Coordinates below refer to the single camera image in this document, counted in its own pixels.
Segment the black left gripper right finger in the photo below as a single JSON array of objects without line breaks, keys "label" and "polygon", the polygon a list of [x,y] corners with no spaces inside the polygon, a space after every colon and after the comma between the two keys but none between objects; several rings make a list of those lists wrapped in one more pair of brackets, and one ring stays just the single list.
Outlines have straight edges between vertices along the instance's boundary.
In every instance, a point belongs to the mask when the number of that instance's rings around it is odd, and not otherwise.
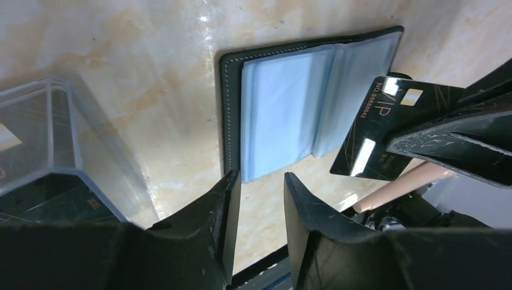
[{"label": "black left gripper right finger", "polygon": [[284,176],[294,289],[510,289],[511,231],[372,230]]}]

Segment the black leather card holder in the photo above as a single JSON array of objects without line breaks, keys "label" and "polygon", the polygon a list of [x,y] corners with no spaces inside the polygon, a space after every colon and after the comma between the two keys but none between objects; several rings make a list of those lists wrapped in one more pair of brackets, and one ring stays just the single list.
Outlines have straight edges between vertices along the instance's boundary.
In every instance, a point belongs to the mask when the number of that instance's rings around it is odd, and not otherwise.
[{"label": "black leather card holder", "polygon": [[390,72],[401,25],[225,53],[219,60],[222,168],[248,184],[348,135],[374,79]]}]

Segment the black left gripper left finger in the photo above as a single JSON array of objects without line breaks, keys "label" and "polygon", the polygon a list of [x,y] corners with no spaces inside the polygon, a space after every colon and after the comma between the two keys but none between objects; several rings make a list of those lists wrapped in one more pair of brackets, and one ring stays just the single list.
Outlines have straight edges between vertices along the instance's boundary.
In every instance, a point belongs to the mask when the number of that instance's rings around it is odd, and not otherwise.
[{"label": "black left gripper left finger", "polygon": [[225,289],[240,172],[148,229],[128,222],[1,226],[2,289]]}]

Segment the pink toy microphone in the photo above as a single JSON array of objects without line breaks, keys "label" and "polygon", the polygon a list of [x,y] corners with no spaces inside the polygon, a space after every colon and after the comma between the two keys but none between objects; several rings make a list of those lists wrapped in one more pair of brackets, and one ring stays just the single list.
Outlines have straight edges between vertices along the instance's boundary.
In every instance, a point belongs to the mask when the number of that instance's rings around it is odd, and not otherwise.
[{"label": "pink toy microphone", "polygon": [[450,178],[454,173],[453,170],[434,163],[421,163],[358,201],[352,208],[356,213],[374,210],[433,181]]}]

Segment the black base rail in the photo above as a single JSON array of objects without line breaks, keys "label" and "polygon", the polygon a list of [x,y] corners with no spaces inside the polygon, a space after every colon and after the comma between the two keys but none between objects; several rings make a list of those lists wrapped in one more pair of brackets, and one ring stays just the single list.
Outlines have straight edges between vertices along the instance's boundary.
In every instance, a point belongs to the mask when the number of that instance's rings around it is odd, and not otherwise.
[{"label": "black base rail", "polygon": [[293,289],[287,245],[235,274],[226,289]]}]

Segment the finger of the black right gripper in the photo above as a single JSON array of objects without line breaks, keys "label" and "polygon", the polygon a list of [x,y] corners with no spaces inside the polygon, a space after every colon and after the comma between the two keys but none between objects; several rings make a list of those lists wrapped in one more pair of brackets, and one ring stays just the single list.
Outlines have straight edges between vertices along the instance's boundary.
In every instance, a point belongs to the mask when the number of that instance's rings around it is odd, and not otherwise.
[{"label": "finger of the black right gripper", "polygon": [[511,61],[467,87],[448,113],[394,134],[386,148],[511,188]]}]

